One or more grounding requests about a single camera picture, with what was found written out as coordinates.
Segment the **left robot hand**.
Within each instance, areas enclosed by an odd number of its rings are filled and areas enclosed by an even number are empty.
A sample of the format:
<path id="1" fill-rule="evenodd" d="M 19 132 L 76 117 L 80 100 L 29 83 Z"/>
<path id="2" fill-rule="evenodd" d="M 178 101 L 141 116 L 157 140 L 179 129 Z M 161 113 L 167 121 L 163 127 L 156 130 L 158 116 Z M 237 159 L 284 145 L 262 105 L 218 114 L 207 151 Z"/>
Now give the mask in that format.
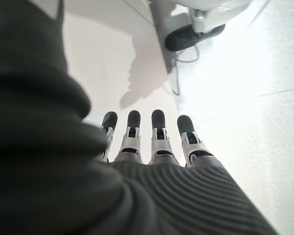
<path id="1" fill-rule="evenodd" d="M 274 228 L 196 134 L 177 120 L 186 165 L 152 113 L 141 161 L 140 114 L 85 123 L 91 105 L 69 75 L 61 0 L 0 0 L 0 235 L 273 235 Z"/>

